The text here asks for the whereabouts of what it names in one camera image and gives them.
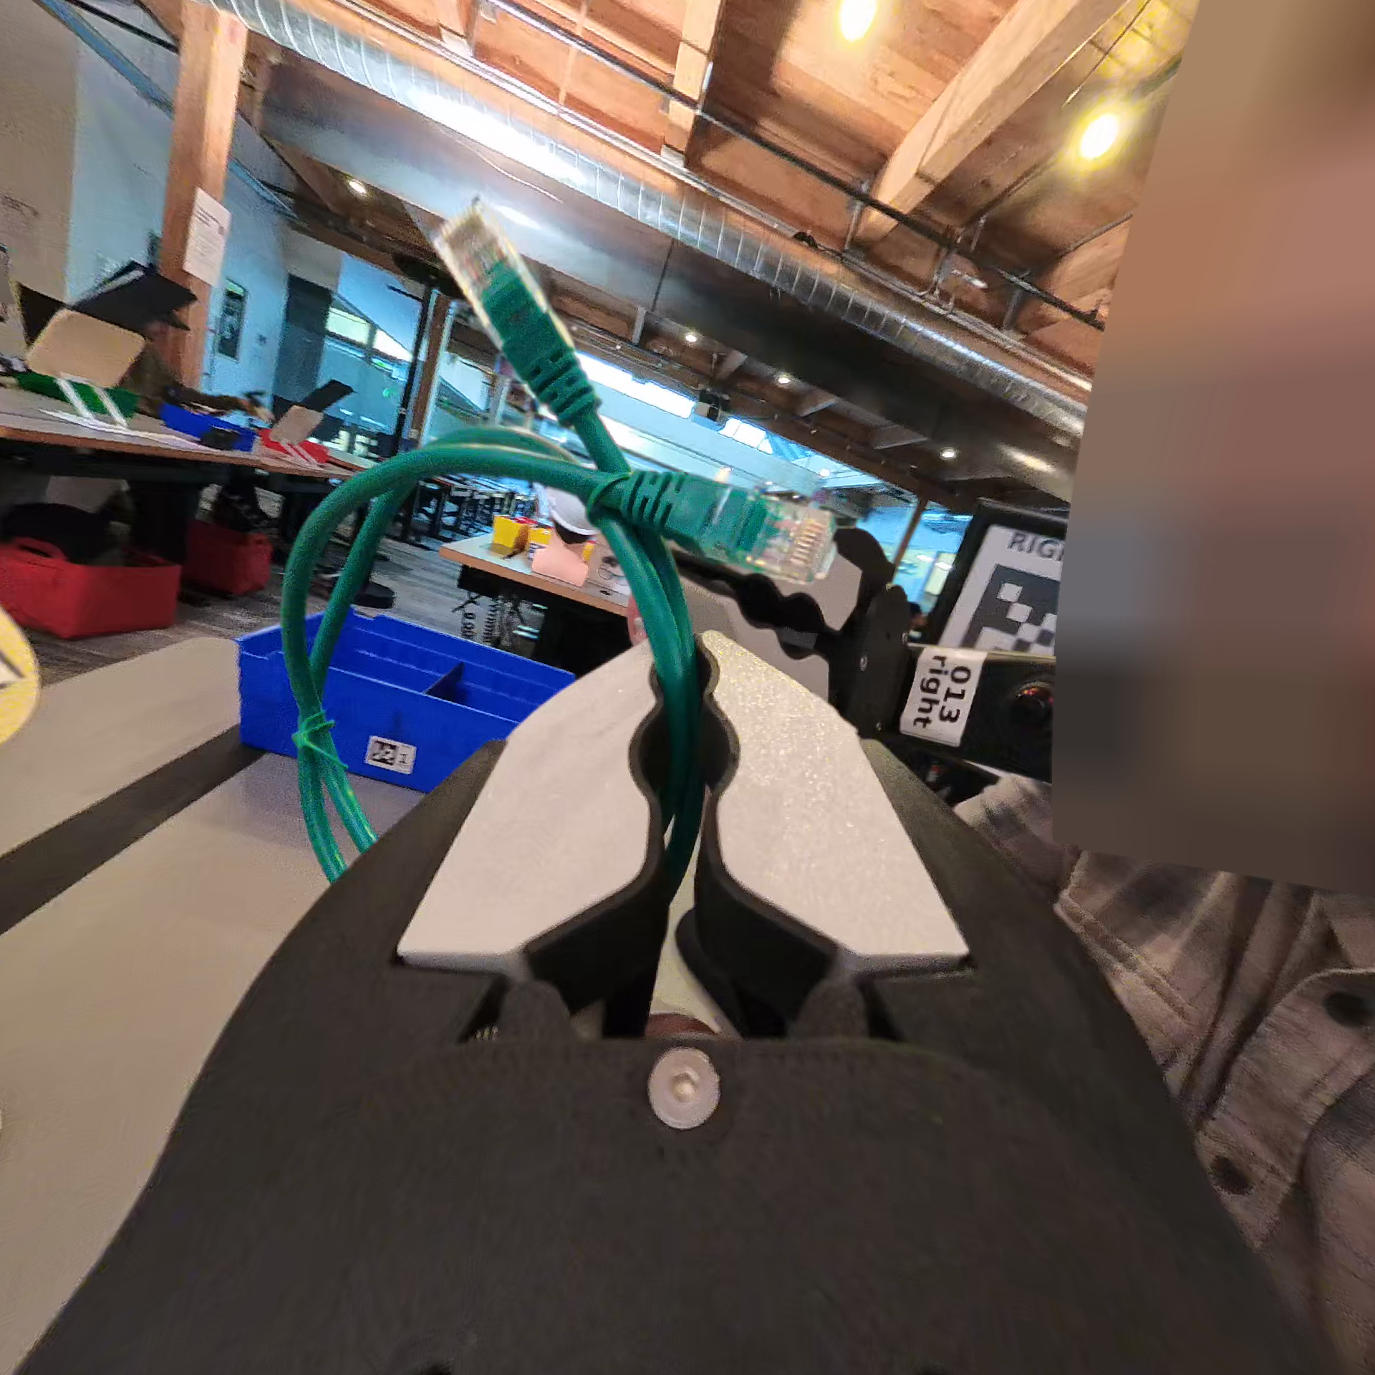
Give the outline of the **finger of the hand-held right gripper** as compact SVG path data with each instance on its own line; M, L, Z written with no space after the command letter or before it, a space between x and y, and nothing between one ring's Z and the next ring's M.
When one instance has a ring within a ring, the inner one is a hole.
M809 595L757 573L680 570L680 577L698 636L716 632L822 701L832 698L832 668L819 645L829 627Z

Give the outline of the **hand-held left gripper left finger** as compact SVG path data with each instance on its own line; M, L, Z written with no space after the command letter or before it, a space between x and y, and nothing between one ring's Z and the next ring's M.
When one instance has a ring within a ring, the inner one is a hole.
M649 645L577 680L398 824L398 965L554 987L642 1035L665 943L665 703Z

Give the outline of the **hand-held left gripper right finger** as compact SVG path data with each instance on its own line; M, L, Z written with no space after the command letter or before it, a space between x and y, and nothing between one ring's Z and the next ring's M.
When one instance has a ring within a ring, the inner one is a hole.
M871 765L821 696L717 631L704 658L693 919L766 1033L829 983L950 974L969 943Z

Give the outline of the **person's right forearm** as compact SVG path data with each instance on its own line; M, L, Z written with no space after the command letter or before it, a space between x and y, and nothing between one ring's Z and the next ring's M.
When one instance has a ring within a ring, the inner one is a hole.
M1055 837L1053 788L1002 778L955 807L1040 897L1056 904L1069 884L1077 852Z

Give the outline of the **blue plastic bin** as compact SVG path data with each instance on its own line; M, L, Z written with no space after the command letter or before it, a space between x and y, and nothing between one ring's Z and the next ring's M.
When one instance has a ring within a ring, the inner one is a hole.
M573 680L449 632L351 611L321 706L351 775L426 794Z

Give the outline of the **red fabric bin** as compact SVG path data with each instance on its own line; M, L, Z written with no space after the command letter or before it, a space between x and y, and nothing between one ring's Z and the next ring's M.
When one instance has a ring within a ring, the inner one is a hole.
M182 585L220 596L261 593L271 583L271 557L266 534L195 521L187 531Z
M177 619L182 565L153 555L133 562L71 562L53 544L2 544L2 604L14 622L61 640L161 631Z

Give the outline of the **person's plaid shirt torso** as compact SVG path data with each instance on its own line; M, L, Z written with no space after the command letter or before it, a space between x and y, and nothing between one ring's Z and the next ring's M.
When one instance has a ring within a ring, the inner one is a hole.
M1055 894L1233 1225L1372 1372L1372 901L1076 850L1056 855Z

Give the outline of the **instruction sheet on stand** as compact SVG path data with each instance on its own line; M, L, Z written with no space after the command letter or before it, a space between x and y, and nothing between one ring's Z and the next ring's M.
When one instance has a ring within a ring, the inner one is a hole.
M2 622L2 726L7 745L33 717L41 696L41 672L25 631L7 611Z

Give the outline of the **white paper notice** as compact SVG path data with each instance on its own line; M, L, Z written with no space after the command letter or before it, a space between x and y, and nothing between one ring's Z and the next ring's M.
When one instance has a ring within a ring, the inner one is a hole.
M202 187L195 189L184 246L184 272L207 287L220 282L230 244L230 208Z

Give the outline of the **silver air duct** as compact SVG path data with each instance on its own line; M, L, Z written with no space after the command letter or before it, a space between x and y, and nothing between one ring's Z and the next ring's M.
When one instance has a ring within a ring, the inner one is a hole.
M215 9L251 33L393 105L500 153L519 167L583 195L676 244L834 316L953 374L1069 439L1084 436L1091 385L1071 383L991 326L878 282L784 226L719 195L644 149L596 151L591 130L550 108L508 110L482 94L487 82L454 81L397 56L361 33L297 4L230 2Z

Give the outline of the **wooden post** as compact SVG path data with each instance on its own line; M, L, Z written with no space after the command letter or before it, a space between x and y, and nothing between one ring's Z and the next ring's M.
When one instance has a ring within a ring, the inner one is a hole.
M171 146L161 236L161 272L192 292L184 328L164 341L164 357L177 380L202 385L215 287L190 279L184 246L195 189L226 203L238 92L248 54L248 27L207 4L180 4L177 30L177 89L171 117Z

